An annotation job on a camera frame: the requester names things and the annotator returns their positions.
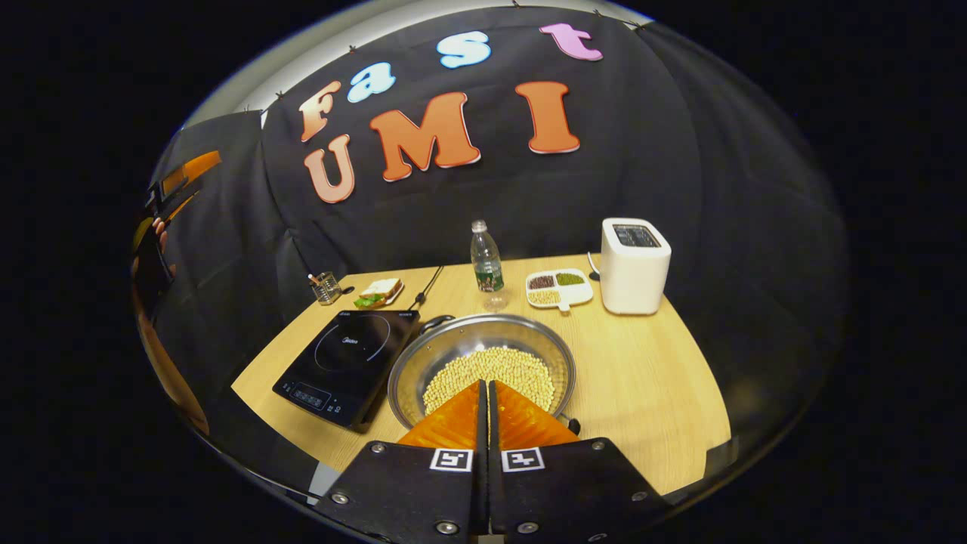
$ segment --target sandwich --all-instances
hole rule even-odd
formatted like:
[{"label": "sandwich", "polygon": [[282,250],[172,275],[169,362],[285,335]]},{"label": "sandwich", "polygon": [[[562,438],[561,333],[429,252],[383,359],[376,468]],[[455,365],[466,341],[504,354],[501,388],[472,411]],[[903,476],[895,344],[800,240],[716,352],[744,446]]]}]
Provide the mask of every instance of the sandwich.
[{"label": "sandwich", "polygon": [[403,282],[399,278],[377,280],[369,284],[353,304],[360,309],[379,308],[385,306],[387,301],[396,296],[401,289],[403,289]]}]

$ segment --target bean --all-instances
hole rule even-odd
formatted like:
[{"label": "bean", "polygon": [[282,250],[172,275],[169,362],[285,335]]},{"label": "bean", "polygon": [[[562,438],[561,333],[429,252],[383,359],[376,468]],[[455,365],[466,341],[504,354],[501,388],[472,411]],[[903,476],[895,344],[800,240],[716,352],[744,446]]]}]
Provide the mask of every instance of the bean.
[{"label": "bean", "polygon": [[557,304],[561,302],[561,293],[555,289],[531,291],[527,293],[527,299],[535,304]]},{"label": "bean", "polygon": [[426,414],[440,408],[478,379],[499,379],[534,404],[550,410],[554,383],[543,361],[518,349],[490,348],[474,351],[448,362],[430,380],[424,393]]},{"label": "bean", "polygon": [[540,289],[544,287],[554,287],[554,279],[550,276],[538,276],[527,284],[528,288]]},{"label": "bean", "polygon": [[568,274],[567,272],[561,272],[557,275],[557,284],[559,286],[576,286],[577,284],[583,284],[584,279],[577,274]]}]

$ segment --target table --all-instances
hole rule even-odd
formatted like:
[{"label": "table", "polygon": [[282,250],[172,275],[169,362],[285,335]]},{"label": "table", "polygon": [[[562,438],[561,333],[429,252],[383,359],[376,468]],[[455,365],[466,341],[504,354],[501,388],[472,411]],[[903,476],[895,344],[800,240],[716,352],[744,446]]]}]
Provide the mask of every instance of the table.
[{"label": "table", "polygon": [[[701,479],[706,451],[729,441],[731,431],[716,380],[671,303],[662,298],[651,316],[616,316],[601,303],[601,285],[591,282],[594,298],[567,314],[530,306],[524,278],[556,268],[589,267],[583,254],[504,261],[509,305],[502,312],[546,324],[571,348],[577,381],[564,412],[581,422],[580,436],[610,438],[663,495]],[[406,287],[386,309],[405,310],[435,271],[353,274],[339,284],[362,290],[374,280],[399,277]],[[274,393],[272,385],[337,312],[355,309],[356,298],[355,293],[344,295],[329,306],[313,302],[232,383],[269,426],[340,472],[368,441],[396,442],[406,433],[389,402],[383,400],[369,430],[360,435],[297,408]],[[485,313],[470,263],[446,266],[418,310],[421,321]]]}]

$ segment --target lettuce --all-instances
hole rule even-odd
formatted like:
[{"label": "lettuce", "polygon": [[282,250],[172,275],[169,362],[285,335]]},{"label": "lettuce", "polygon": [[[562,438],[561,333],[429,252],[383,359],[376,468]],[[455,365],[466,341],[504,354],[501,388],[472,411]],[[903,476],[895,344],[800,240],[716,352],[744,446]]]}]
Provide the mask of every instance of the lettuce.
[{"label": "lettuce", "polygon": [[353,304],[355,304],[357,308],[369,308],[384,298],[386,297],[381,294],[368,294],[366,296],[359,297],[358,300],[353,301]]}]

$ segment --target soybean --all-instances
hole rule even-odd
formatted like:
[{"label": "soybean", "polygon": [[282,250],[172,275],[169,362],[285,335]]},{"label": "soybean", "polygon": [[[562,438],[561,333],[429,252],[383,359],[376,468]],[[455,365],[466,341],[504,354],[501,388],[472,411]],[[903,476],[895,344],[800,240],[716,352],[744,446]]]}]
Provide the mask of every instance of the soybean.
[{"label": "soybean", "polygon": [[534,304],[557,304],[561,302],[561,293],[555,289],[531,291],[527,293],[527,299]]},{"label": "soybean", "polygon": [[426,387],[426,414],[433,413],[478,379],[499,379],[544,410],[550,410],[554,399],[554,383],[539,357],[519,349],[489,348],[444,365]]}]

